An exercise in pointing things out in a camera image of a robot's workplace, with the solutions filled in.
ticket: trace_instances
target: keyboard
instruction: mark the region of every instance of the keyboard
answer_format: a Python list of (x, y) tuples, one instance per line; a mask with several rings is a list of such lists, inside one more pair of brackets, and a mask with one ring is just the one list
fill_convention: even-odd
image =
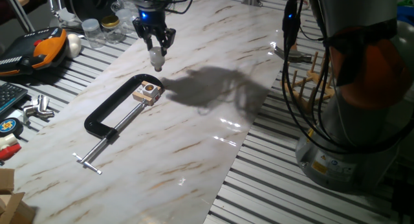
[(3, 84), (0, 87), (0, 116), (20, 101), (26, 94), (26, 89), (10, 83)]

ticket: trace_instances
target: jar lid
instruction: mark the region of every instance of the jar lid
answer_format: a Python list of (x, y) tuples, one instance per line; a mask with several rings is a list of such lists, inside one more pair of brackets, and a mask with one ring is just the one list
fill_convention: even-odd
[(116, 27), (119, 24), (119, 18), (116, 16), (106, 16), (101, 23), (104, 27)]
[(87, 19), (82, 23), (82, 29), (84, 31), (93, 31), (99, 28), (99, 22), (96, 19)]
[(119, 18), (119, 20), (130, 20), (132, 17), (132, 13), (128, 9), (121, 9), (116, 11), (115, 15)]

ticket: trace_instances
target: white sticker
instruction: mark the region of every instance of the white sticker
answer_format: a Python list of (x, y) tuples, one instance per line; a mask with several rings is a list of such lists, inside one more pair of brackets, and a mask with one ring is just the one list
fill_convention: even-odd
[(352, 178), (356, 164), (342, 162), (318, 150), (312, 168), (327, 177), (348, 182)]

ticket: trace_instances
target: blue circular label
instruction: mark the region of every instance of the blue circular label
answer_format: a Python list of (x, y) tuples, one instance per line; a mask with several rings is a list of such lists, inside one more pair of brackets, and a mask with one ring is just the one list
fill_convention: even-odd
[(6, 133), (10, 131), (11, 129), (13, 129), (14, 126), (16, 126), (15, 120), (11, 120), (11, 119), (5, 120), (0, 124), (0, 132)]

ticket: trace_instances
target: white marble surface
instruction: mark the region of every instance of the white marble surface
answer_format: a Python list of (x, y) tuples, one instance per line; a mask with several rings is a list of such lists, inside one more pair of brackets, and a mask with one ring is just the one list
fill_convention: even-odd
[[(16, 190), (38, 207), (35, 223), (202, 223), (281, 69), (271, 42), (282, 15), (227, 0), (195, 0), (168, 15), (177, 30), (161, 73), (138, 40), (6, 164)], [(99, 140), (83, 122), (130, 77), (165, 78), (168, 90), (130, 123), (93, 164), (83, 156)], [(114, 126), (132, 96), (103, 122)]]

